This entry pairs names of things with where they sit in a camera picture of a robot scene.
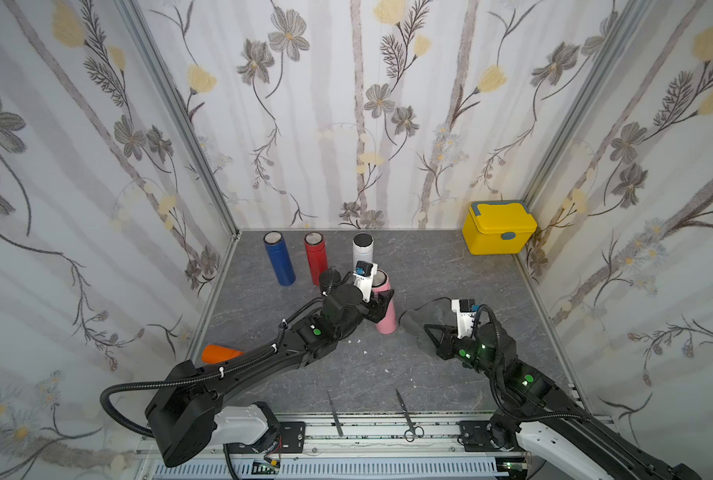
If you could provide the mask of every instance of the floral wallpaper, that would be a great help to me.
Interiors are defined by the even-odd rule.
[[[624,2],[139,0],[240,227],[521,198]]]
[[[713,478],[713,2],[655,2],[524,260],[595,412]]]
[[[113,4],[0,1],[0,478],[132,475],[100,391],[184,358],[230,242],[176,131]]]

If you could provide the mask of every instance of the yellow storage box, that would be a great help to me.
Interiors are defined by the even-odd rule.
[[[473,255],[518,254],[536,228],[522,202],[474,202],[468,207],[463,238]]]

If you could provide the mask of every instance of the thermos bottle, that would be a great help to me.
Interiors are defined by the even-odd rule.
[[[311,269],[311,280],[319,286],[319,275],[327,270],[327,250],[324,247],[324,235],[319,232],[309,232],[304,237],[306,242],[306,255]]]
[[[378,269],[377,274],[375,274],[375,279],[372,281],[372,291],[379,293],[390,289],[391,283],[389,283],[389,276],[383,270]],[[377,322],[375,328],[381,333],[388,334],[396,330],[397,326],[399,326],[399,324],[396,321],[396,309],[394,309],[394,300],[391,299],[383,320]]]
[[[271,266],[274,267],[276,279],[281,285],[292,285],[295,282],[295,272],[290,254],[287,252],[287,244],[284,243],[284,236],[281,232],[269,232],[263,237],[263,242]]]
[[[372,236],[370,234],[357,234],[354,236],[354,264],[352,270],[356,270],[356,262],[360,260],[372,263],[372,244]]]

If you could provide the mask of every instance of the red thermos bottle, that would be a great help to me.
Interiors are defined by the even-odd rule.
[[[306,255],[311,268],[311,280],[314,285],[319,285],[319,275],[327,270],[327,250],[324,248],[324,235],[319,232],[306,234]]]

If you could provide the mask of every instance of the black mounting plate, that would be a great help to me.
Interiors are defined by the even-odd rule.
[[[306,438],[306,423],[305,422],[281,422],[282,432],[282,453],[303,453],[304,441]],[[255,454],[252,447],[243,446],[239,443],[232,443],[228,447],[230,453],[248,453]]]
[[[488,423],[461,420],[457,423],[460,426],[457,442],[463,445],[467,452],[500,452],[500,448],[490,443],[490,436],[487,433]]]

